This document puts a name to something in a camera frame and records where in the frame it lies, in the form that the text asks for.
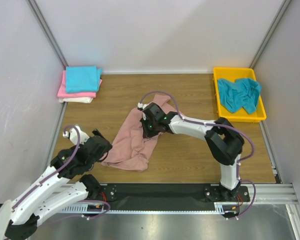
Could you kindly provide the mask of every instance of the white panel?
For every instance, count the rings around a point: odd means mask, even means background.
[[[280,174],[300,202],[300,0],[292,1],[255,73]]]
[[[25,0],[0,0],[0,203],[43,171],[62,66]]]
[[[283,0],[37,0],[69,65],[108,73],[248,67]]]

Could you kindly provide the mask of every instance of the teal cloth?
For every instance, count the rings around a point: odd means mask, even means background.
[[[257,110],[261,85],[251,78],[240,78],[235,82],[220,78],[218,81],[220,103],[230,113],[235,113],[242,107],[248,114]]]
[[[102,68],[96,66],[67,66],[65,69],[65,92],[76,94],[98,92]]]

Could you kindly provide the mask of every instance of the wood grain surface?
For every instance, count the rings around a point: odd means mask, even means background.
[[[188,117],[216,120],[217,104],[212,74],[129,74],[103,75],[103,82],[96,99],[90,104],[70,102],[66,108],[62,128],[78,124],[92,135],[97,128],[111,143],[130,110],[144,94],[161,90],[171,93],[180,110]],[[143,103],[153,99],[148,96]],[[232,122],[234,127],[246,133],[255,144],[255,155],[242,162],[240,176],[256,183],[274,183],[275,178],[257,123]],[[60,132],[54,156],[72,143]],[[249,143],[243,146],[242,156],[251,151]],[[96,163],[88,172],[101,183],[217,183],[220,181],[220,165],[213,158],[207,143],[200,139],[165,133],[158,139],[143,172],[125,171]]]

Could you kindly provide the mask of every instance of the metal floor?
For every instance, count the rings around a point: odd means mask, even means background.
[[[286,205],[253,205],[239,220],[199,214],[57,214],[31,240],[295,240]]]

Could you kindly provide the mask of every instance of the yellow plastic bin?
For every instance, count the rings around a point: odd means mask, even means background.
[[[229,112],[220,103],[220,96],[218,90],[218,79],[227,79],[231,82],[235,82],[236,79],[250,78],[256,79],[256,75],[251,68],[233,68],[233,67],[215,67],[213,69],[213,81],[215,88],[215,97],[217,104],[217,112],[219,117],[228,119],[230,122],[244,122],[244,123],[258,123],[267,118],[264,104],[262,102],[261,96],[259,97],[258,105],[256,106],[256,111],[252,114],[248,114],[246,110],[241,108],[235,113]]]

